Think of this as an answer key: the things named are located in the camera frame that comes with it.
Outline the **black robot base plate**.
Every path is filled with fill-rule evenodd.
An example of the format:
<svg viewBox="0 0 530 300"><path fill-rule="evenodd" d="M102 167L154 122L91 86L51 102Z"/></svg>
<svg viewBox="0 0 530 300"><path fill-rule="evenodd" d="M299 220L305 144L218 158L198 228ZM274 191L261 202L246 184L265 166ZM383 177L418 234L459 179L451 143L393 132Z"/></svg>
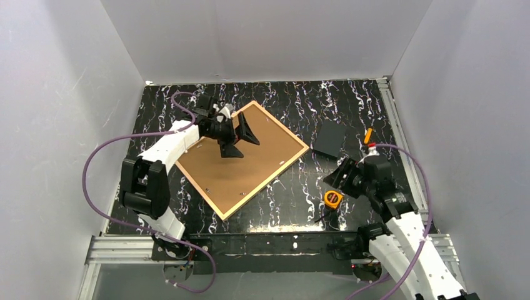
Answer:
<svg viewBox="0 0 530 300"><path fill-rule="evenodd" d="M355 231L186 235L214 258L218 273L320 272L378 279L381 264L356 238Z"/></svg>

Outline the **wooden photo frame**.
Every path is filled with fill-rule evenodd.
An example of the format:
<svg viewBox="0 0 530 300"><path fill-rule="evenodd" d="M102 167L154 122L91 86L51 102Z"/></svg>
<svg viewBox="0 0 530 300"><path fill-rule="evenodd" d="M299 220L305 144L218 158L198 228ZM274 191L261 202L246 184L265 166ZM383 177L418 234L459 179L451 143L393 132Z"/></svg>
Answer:
<svg viewBox="0 0 530 300"><path fill-rule="evenodd" d="M221 158L216 141L201 138L176 166L214 212L226 220L295 161L309 146L257 101L242 107L260 144L236 143L243 158Z"/></svg>

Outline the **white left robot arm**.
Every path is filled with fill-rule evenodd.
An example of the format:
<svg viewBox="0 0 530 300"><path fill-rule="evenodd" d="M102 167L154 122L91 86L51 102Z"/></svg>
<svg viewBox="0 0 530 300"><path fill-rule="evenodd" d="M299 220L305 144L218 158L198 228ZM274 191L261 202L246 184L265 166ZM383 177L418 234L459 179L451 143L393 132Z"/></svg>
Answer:
<svg viewBox="0 0 530 300"><path fill-rule="evenodd" d="M133 210L156 231L163 241L182 239L185 226L169 207L168 174L177 160L201 138L217 141L222 158L243 158L235 146L240 140L258 145L244 114L233 123L234 108L220 105L211 96L197 97L195 105L183 109L183 116L173 122L169 134L137 157L122 162L119 201Z"/></svg>

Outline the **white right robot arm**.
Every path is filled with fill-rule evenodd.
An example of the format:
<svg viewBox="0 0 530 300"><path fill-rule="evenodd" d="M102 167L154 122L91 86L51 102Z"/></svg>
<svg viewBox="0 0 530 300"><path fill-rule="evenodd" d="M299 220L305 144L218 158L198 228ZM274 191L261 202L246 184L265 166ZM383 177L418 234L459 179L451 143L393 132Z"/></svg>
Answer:
<svg viewBox="0 0 530 300"><path fill-rule="evenodd" d="M423 221L414 199L403 194L394 180L391 163L372 143L367 154L344 160L324 182L343 194L364 196L382 219L357 229L356 246L377 259L395 281L383 299L401 291L408 299L479 299L446 266L429 237L433 215Z"/></svg>

